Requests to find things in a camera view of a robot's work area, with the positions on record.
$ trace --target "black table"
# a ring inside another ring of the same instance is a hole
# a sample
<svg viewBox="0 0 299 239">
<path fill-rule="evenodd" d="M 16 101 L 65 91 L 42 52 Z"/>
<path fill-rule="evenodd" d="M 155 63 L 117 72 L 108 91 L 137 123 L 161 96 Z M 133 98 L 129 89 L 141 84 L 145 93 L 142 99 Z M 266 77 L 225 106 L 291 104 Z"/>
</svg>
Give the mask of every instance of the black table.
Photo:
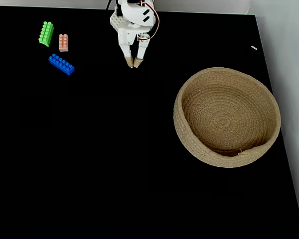
<svg viewBox="0 0 299 239">
<path fill-rule="evenodd" d="M 24 134 L 36 133 L 26 141 L 33 153 L 21 164 L 42 157 L 48 161 L 42 171 L 55 171 L 69 184 L 79 180 L 98 192 L 156 198 L 143 204 L 153 207 L 154 220 L 146 220 L 151 212 L 141 209 L 133 229 L 121 220 L 111 230 L 100 220 L 102 226 L 88 236 L 299 238 L 299 209 L 281 133 L 262 158 L 227 169 L 193 157 L 173 125 L 178 90 L 202 69 L 232 68 L 272 90 L 255 16 L 159 12 L 157 35 L 144 62 L 132 69 L 110 26 L 110 10 L 0 7 L 0 14 L 9 16 L 0 21 L 2 31 L 15 36 L 22 31 L 9 56 L 22 87 Z M 49 48 L 38 42 L 44 21 L 54 24 Z M 60 53 L 58 35 L 65 33 L 69 52 Z M 67 76 L 50 65 L 52 53 L 73 64 L 75 72 Z"/>
</svg>

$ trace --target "lego brick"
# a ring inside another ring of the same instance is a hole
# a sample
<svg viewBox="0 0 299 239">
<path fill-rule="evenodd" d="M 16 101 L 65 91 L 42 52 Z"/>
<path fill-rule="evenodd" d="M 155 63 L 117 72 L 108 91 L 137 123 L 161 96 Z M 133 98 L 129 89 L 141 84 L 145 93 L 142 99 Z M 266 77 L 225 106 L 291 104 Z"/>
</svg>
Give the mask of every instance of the lego brick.
<svg viewBox="0 0 299 239">
<path fill-rule="evenodd" d="M 49 62 L 67 75 L 71 75 L 74 71 L 74 66 L 55 54 L 52 54 L 52 56 L 49 57 Z"/>
<path fill-rule="evenodd" d="M 59 50 L 60 51 L 69 51 L 69 36 L 67 34 L 59 35 Z"/>
<path fill-rule="evenodd" d="M 39 42 L 49 47 L 53 30 L 53 24 L 45 21 L 40 32 Z"/>
</svg>

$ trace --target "woven basket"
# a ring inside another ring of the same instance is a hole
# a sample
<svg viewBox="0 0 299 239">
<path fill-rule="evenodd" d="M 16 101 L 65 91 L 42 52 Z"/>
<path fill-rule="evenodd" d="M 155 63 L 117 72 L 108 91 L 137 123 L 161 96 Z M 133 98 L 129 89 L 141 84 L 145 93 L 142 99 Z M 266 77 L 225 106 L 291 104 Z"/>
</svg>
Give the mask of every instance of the woven basket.
<svg viewBox="0 0 299 239">
<path fill-rule="evenodd" d="M 278 104 L 251 76 L 227 68 L 193 75 L 178 92 L 174 124 L 185 148 L 210 165 L 234 168 L 256 161 L 281 125 Z"/>
</svg>

